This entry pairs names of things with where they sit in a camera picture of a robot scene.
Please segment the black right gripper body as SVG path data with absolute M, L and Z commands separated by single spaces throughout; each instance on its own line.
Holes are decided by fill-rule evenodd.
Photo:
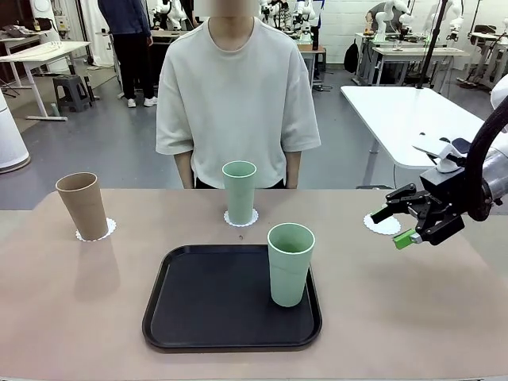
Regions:
M 456 214 L 483 216 L 483 171 L 459 168 L 441 173 L 431 168 L 420 175 L 423 188 Z

